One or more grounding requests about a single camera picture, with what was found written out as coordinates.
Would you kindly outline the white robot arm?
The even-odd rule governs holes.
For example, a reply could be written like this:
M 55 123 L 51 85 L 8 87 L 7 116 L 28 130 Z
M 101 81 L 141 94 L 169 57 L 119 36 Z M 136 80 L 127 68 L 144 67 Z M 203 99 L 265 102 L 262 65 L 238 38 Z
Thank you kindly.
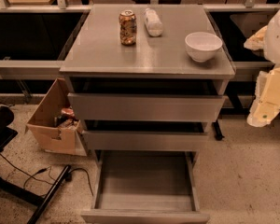
M 247 123 L 264 127 L 280 112 L 280 9 L 269 23 L 244 42 L 246 49 L 262 49 L 264 58 L 274 64 L 269 72 L 260 71 L 255 99 L 249 110 Z

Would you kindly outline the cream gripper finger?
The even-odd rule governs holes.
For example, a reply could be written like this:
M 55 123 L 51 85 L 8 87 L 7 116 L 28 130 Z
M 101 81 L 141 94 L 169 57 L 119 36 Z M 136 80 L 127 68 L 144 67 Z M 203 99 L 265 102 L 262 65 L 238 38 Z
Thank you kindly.
M 269 125 L 280 112 L 280 65 L 270 72 L 259 72 L 255 99 L 247 123 L 253 127 Z
M 264 26 L 250 36 L 246 42 L 244 42 L 244 47 L 251 50 L 259 50 L 264 47 L 264 36 L 266 34 L 267 27 Z

